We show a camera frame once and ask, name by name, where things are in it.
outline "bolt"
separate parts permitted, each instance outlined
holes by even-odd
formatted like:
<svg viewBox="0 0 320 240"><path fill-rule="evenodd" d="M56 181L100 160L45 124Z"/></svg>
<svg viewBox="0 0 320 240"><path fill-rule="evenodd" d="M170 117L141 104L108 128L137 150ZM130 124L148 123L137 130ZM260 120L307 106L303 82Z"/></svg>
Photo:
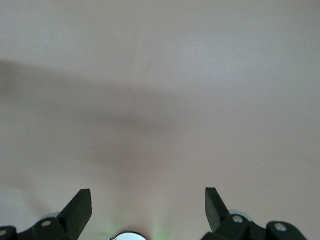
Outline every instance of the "bolt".
<svg viewBox="0 0 320 240"><path fill-rule="evenodd" d="M275 225L274 225L274 227L278 230L278 231L280 231L280 232L286 232L287 231L287 228L286 228L286 226L285 225L283 225L282 223L276 223Z"/></svg>
<svg viewBox="0 0 320 240"><path fill-rule="evenodd" d="M234 216L232 219L237 224L242 224L244 222L244 220L240 216Z"/></svg>
<svg viewBox="0 0 320 240"><path fill-rule="evenodd" d="M4 236L7 234L7 230L2 230L0 231L0 237Z"/></svg>
<svg viewBox="0 0 320 240"><path fill-rule="evenodd" d="M42 224L41 224L41 227L47 227L51 224L51 221L44 221Z"/></svg>

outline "screw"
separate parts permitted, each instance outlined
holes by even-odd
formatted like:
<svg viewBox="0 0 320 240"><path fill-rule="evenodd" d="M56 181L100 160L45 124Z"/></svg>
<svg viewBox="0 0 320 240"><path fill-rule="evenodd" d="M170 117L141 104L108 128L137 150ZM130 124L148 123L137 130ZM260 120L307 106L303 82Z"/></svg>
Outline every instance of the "screw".
<svg viewBox="0 0 320 240"><path fill-rule="evenodd" d="M42 224L41 224L41 227L47 227L51 224L51 221L44 221Z"/></svg>
<svg viewBox="0 0 320 240"><path fill-rule="evenodd" d="M244 222L244 220L240 216L234 216L232 219L237 224L242 224Z"/></svg>
<svg viewBox="0 0 320 240"><path fill-rule="evenodd" d="M0 231L0 237L4 236L7 234L7 230L2 230Z"/></svg>
<svg viewBox="0 0 320 240"><path fill-rule="evenodd" d="M287 231L287 228L286 228L286 226L285 225L283 225L282 223L276 223L275 225L274 225L274 227L278 230L278 231L280 231L280 232L286 232Z"/></svg>

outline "gray surface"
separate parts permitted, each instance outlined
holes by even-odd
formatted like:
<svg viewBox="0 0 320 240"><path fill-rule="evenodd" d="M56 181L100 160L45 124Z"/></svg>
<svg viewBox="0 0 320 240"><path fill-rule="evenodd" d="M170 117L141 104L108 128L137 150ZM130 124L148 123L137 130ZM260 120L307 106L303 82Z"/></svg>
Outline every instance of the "gray surface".
<svg viewBox="0 0 320 240"><path fill-rule="evenodd" d="M1 1L0 225L91 188L82 240L200 239L205 187L317 239L320 2Z"/></svg>

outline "black mechanical bracket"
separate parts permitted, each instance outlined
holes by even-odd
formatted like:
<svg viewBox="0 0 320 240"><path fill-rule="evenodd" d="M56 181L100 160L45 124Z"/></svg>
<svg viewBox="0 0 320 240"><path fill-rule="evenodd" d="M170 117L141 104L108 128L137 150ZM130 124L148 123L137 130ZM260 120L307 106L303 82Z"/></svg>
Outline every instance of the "black mechanical bracket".
<svg viewBox="0 0 320 240"><path fill-rule="evenodd" d="M242 215L231 215L215 188L205 189L205 213L212 232L202 240L307 240L287 222L272 221L264 229Z"/></svg>
<svg viewBox="0 0 320 240"><path fill-rule="evenodd" d="M92 215L90 189L82 189L57 217L48 217L17 233L13 226L0 227L0 240L77 240Z"/></svg>

